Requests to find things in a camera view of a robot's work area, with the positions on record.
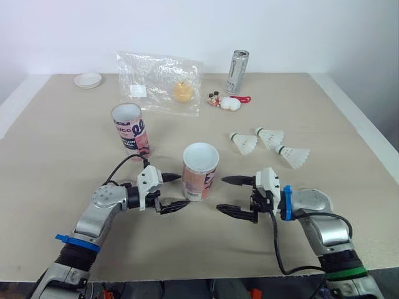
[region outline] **badminton shuttlecock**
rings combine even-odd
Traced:
[[[280,145],[284,139],[283,131],[271,131],[264,128],[258,128],[255,132],[269,150],[273,150],[277,145]]]
[[[310,153],[307,148],[286,148],[284,145],[277,145],[274,150],[283,156],[294,169],[300,168]]]
[[[241,102],[236,98],[223,97],[220,99],[220,108],[224,110],[236,111],[241,106]]]
[[[238,147],[239,152],[246,156],[252,152],[257,143],[257,137],[253,135],[230,134],[230,140]]]

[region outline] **table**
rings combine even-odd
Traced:
[[[120,103],[118,78],[80,90],[73,75],[53,75],[0,140],[0,280],[34,281],[53,262],[90,201],[123,158],[110,117]],[[223,90],[226,75],[205,75],[203,94]],[[221,203],[249,205],[250,187],[220,178],[253,175],[271,166],[282,185],[327,193],[334,212],[353,225],[353,242],[367,268],[399,266],[399,187],[348,119],[309,74],[247,74],[242,95],[252,102],[237,112],[201,104],[190,118],[144,112],[152,165],[181,173],[186,146],[204,141],[217,148],[220,162],[211,197],[161,216],[153,209],[115,218],[95,265],[92,280],[280,275],[274,256],[271,220],[258,224],[230,218]],[[291,169],[259,143],[241,156],[228,135],[253,134],[263,126],[284,130],[287,146],[310,148],[300,169]],[[117,181],[132,180],[140,163],[129,163]],[[179,181],[165,184],[162,197],[181,199]],[[285,268],[318,265],[298,222],[279,221]]]

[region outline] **paper cup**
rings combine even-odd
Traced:
[[[126,153],[142,154],[148,158],[150,147],[142,118],[142,110],[133,103],[120,104],[111,111],[113,122],[125,146]],[[141,161],[140,157],[133,157],[134,161]]]
[[[183,152],[183,194],[191,201],[209,197],[219,153],[213,146],[199,142],[187,146]]]

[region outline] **white dish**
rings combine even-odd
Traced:
[[[74,78],[76,86],[83,89],[90,89],[101,84],[102,77],[98,73],[84,73]]]

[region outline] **cylindrical container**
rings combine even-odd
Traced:
[[[119,131],[126,153],[128,155],[142,154],[148,158],[150,147],[141,108],[133,103],[120,104],[112,109],[111,116]],[[132,160],[141,161],[142,159],[133,157]]]
[[[183,152],[183,194],[191,201],[202,201],[209,197],[214,172],[219,162],[219,153],[213,146],[193,143]]]
[[[226,83],[226,92],[235,95],[241,88],[247,67],[249,52],[245,50],[235,50],[231,59],[229,77]]]

